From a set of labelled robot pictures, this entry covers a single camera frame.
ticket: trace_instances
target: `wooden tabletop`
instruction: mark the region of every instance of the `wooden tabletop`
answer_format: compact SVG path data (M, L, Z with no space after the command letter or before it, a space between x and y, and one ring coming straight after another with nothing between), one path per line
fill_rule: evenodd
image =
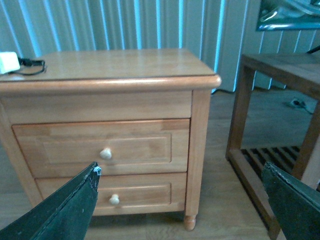
M221 79L185 49L55 52L46 72L0 76L0 95L212 89Z
M243 55L242 64L320 100L320 56L308 53Z

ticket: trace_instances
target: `nightstand top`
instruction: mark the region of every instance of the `nightstand top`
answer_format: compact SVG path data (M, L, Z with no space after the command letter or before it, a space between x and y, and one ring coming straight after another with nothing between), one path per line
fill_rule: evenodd
M185 49L97 50L54 52L39 57L46 72L0 76L0 94L101 90L119 92L209 89L221 80Z

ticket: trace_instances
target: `framed picture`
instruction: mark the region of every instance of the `framed picture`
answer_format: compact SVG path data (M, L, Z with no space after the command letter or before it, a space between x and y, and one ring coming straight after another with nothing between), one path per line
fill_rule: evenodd
M258 31L319 28L320 0L261 0Z

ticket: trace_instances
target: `slatted shelf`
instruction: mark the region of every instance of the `slatted shelf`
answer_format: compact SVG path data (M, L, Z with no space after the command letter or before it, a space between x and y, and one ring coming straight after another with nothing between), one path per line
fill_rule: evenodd
M263 147L241 150L254 172L261 179L261 172L266 162L272 162L278 168L291 174L300 152L299 146Z

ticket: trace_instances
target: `wooden nightstand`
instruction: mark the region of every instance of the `wooden nightstand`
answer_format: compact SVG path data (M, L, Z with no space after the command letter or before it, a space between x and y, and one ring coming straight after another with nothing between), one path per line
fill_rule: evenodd
M46 73L0 77L0 137L32 205L97 161L94 215L185 211L192 230L220 77L183 49L41 59Z

